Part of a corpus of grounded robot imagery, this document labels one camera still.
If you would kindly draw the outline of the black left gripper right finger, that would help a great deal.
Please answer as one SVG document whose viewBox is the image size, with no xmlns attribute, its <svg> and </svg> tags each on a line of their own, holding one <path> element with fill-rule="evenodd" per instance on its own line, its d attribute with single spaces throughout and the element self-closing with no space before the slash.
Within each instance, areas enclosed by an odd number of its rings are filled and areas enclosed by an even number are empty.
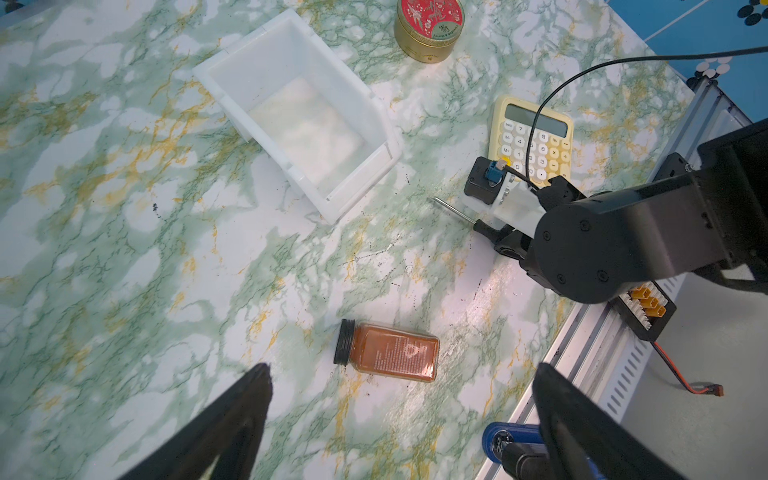
<svg viewBox="0 0 768 480">
<path fill-rule="evenodd" d="M 540 363 L 532 383 L 539 430 L 557 479 L 680 479 L 571 382 Z"/>
</svg>

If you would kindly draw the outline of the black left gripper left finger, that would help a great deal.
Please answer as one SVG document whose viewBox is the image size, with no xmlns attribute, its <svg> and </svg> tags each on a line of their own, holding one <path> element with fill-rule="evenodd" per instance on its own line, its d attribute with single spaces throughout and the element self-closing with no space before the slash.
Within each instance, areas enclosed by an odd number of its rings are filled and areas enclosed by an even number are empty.
<svg viewBox="0 0 768 480">
<path fill-rule="evenodd" d="M 125 479 L 248 479 L 273 397 L 270 366 L 255 365 Z"/>
</svg>

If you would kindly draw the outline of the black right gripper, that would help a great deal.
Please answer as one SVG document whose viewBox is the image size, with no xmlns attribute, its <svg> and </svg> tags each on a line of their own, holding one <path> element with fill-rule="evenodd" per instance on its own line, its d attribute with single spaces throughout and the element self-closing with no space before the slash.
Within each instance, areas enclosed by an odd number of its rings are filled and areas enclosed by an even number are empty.
<svg viewBox="0 0 768 480">
<path fill-rule="evenodd" d="M 546 211 L 585 198 L 564 177 L 556 176 L 553 181 L 553 185 L 543 188 L 545 205 L 542 206 L 538 194 L 519 179 L 508 176 L 502 183 L 491 187 L 485 178 L 473 176 L 472 197 L 489 207 L 491 217 L 502 223 L 496 228 L 476 220 L 472 222 L 473 230 L 487 238 L 497 253 L 522 260 Z"/>
</svg>

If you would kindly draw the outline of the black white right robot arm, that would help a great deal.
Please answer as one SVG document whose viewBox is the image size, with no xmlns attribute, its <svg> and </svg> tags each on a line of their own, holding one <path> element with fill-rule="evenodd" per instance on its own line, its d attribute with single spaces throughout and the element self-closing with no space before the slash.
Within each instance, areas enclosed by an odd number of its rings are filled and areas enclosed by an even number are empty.
<svg viewBox="0 0 768 480">
<path fill-rule="evenodd" d="M 766 293 L 767 123 L 710 140 L 698 153 L 699 170 L 591 197 L 555 177 L 535 193 L 545 213 L 531 234 L 471 225 L 537 283 L 580 303 L 687 272 Z"/>
</svg>

